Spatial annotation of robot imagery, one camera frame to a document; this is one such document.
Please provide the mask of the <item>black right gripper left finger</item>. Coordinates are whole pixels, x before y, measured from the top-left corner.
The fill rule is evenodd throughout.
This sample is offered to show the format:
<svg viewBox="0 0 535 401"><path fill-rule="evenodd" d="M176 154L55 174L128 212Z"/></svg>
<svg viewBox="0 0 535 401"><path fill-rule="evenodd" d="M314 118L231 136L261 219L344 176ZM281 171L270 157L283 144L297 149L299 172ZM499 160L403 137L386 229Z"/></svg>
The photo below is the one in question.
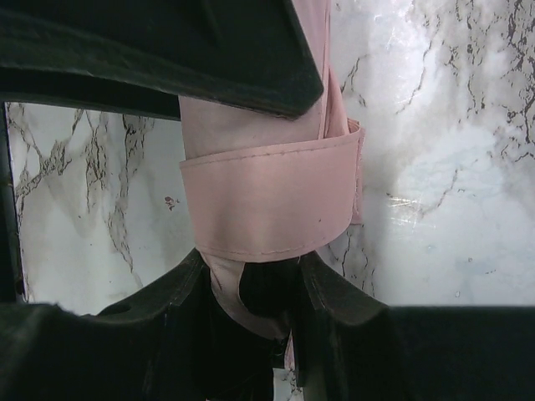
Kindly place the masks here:
<svg viewBox="0 0 535 401"><path fill-rule="evenodd" d="M203 400L196 379L205 266L174 269L97 315L1 306L3 400Z"/></svg>

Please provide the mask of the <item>pink folding umbrella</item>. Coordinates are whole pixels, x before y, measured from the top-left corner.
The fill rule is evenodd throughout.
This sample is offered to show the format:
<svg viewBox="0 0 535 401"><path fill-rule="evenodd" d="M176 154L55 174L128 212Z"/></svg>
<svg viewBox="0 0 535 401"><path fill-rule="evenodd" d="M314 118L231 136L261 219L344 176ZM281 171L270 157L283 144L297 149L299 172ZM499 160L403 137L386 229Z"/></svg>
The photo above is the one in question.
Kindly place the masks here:
<svg viewBox="0 0 535 401"><path fill-rule="evenodd" d="M330 4L297 1L324 93L295 120L180 97L181 164L196 249L209 269L206 355L269 365L290 332L302 256L360 218L361 124L329 62Z"/></svg>

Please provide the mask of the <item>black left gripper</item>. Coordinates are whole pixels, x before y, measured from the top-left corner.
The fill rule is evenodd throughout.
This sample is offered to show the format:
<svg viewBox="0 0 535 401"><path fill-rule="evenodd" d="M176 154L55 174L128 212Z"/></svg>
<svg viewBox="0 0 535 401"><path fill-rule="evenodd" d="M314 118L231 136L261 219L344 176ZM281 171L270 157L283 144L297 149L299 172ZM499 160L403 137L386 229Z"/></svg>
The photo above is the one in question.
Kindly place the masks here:
<svg viewBox="0 0 535 401"><path fill-rule="evenodd" d="M179 121L183 95L295 119L323 91L289 1L2 2L1 302L28 302L4 102Z"/></svg>

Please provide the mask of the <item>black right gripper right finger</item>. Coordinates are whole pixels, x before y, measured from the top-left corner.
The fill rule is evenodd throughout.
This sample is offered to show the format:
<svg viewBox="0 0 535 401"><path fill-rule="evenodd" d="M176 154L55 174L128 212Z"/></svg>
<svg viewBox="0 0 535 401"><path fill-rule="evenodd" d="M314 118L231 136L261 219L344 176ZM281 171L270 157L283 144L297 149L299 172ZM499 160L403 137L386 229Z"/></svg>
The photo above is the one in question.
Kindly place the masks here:
<svg viewBox="0 0 535 401"><path fill-rule="evenodd" d="M310 253L293 309L307 400L531 400L532 307L393 307Z"/></svg>

